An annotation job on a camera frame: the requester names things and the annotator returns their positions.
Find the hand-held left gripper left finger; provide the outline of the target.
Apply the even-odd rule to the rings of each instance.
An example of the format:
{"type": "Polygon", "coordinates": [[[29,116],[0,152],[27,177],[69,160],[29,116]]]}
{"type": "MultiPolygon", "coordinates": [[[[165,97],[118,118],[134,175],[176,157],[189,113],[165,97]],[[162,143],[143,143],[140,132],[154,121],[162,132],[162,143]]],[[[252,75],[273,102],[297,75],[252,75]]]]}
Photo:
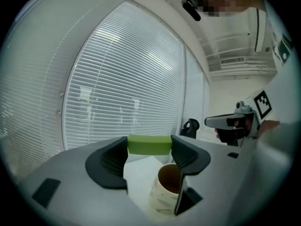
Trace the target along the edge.
{"type": "Polygon", "coordinates": [[[127,137],[61,152],[30,173],[25,198],[63,226],[153,226],[128,196],[127,137]]]}

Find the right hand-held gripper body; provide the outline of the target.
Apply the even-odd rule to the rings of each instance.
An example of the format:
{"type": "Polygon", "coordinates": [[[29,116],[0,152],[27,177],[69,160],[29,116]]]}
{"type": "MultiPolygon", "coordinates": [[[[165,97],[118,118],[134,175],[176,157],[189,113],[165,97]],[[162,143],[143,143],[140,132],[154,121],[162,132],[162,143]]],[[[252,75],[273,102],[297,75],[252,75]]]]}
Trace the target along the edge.
{"type": "Polygon", "coordinates": [[[245,138],[258,139],[258,131],[263,121],[272,111],[271,104],[264,90],[255,93],[247,101],[236,103],[234,113],[254,112],[253,119],[247,119],[246,127],[240,129],[216,129],[217,138],[227,145],[239,146],[245,138]]]}

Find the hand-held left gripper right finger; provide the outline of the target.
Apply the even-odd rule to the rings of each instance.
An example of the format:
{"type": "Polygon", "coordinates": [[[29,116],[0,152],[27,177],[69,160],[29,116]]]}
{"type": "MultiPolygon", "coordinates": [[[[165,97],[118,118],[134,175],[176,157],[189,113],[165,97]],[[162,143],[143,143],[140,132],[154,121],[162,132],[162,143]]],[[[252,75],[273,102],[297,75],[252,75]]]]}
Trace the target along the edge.
{"type": "Polygon", "coordinates": [[[288,174],[289,154],[263,141],[244,147],[172,136],[181,190],[168,226],[239,226],[272,201],[288,174]]]}

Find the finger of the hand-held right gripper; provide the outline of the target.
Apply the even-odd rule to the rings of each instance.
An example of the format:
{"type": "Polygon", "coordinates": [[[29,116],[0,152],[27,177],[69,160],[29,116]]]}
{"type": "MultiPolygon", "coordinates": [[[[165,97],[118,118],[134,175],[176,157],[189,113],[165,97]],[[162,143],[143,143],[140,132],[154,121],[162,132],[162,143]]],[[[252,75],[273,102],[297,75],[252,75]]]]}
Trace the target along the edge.
{"type": "Polygon", "coordinates": [[[254,112],[233,113],[207,117],[204,123],[207,127],[215,129],[240,129],[246,127],[247,119],[253,119],[254,112]]]}

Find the dark green block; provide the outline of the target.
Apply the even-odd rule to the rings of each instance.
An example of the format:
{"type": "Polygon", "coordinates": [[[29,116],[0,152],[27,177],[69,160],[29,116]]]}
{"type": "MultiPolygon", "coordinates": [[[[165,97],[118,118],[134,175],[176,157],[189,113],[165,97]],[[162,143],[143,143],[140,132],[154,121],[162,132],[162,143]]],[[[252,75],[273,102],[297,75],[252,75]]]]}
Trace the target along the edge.
{"type": "Polygon", "coordinates": [[[129,135],[127,147],[130,154],[169,155],[172,147],[171,136],[129,135]]]}

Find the person's right forearm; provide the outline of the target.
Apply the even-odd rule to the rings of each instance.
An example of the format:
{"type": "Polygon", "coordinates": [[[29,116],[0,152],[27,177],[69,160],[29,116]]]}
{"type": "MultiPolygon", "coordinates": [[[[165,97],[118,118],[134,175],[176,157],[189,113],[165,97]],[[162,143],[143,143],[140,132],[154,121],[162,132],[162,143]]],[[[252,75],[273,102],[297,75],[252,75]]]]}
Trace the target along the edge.
{"type": "Polygon", "coordinates": [[[263,133],[270,129],[274,129],[280,124],[279,121],[274,121],[274,120],[265,120],[262,122],[259,131],[258,131],[258,137],[260,137],[263,133]]]}

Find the black office chair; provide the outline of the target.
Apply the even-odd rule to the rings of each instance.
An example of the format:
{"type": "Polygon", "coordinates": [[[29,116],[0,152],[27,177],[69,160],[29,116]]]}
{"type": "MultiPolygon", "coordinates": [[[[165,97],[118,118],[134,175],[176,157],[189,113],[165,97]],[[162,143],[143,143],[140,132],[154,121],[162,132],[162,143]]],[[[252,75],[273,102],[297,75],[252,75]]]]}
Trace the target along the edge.
{"type": "Polygon", "coordinates": [[[180,131],[180,136],[196,139],[200,125],[196,119],[189,118],[180,131]]]}

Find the white window blinds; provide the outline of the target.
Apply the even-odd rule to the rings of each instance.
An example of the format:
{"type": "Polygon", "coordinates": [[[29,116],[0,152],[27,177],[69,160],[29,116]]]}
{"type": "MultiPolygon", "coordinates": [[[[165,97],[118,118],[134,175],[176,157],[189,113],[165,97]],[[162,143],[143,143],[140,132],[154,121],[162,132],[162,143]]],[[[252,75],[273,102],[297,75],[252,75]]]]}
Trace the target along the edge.
{"type": "Polygon", "coordinates": [[[161,19],[131,0],[118,5],[85,42],[69,76],[65,147],[175,134],[184,62],[183,41],[161,19]]]}
{"type": "Polygon", "coordinates": [[[17,152],[62,150],[59,93],[89,35],[122,1],[38,0],[17,22],[0,54],[0,122],[17,152]]]}
{"type": "Polygon", "coordinates": [[[182,113],[182,125],[189,119],[199,122],[196,138],[199,139],[205,132],[204,121],[210,115],[210,85],[200,64],[191,52],[185,47],[185,94],[182,113]]]}

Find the ceiling vent grille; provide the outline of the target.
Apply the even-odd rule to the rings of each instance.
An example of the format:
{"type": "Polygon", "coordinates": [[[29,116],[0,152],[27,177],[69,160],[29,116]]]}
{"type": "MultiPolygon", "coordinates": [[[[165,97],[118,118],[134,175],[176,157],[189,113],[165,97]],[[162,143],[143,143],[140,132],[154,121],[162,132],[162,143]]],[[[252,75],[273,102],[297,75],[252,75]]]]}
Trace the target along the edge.
{"type": "Polygon", "coordinates": [[[234,65],[234,64],[244,64],[245,63],[245,57],[239,56],[239,57],[229,57],[224,58],[220,60],[221,66],[227,66],[227,65],[234,65]]]}

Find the round paper bucket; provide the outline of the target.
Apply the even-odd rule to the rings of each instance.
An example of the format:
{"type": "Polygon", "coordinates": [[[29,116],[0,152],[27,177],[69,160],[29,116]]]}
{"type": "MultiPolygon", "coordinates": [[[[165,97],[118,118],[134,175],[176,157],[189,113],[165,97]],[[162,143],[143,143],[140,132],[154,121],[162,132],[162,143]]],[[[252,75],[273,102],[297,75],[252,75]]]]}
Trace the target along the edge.
{"type": "Polygon", "coordinates": [[[173,215],[180,193],[181,172],[175,163],[164,164],[149,193],[149,204],[158,213],[173,215]]]}

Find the white ceiling air conditioner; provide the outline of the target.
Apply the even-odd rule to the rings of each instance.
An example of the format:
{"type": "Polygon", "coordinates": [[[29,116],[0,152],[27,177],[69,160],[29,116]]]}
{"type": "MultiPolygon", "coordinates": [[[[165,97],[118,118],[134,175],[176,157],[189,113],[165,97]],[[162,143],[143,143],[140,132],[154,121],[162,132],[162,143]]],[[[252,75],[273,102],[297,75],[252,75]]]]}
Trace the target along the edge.
{"type": "Polygon", "coordinates": [[[265,39],[267,16],[266,13],[262,10],[257,9],[257,34],[254,51],[255,53],[260,53],[265,39]]]}

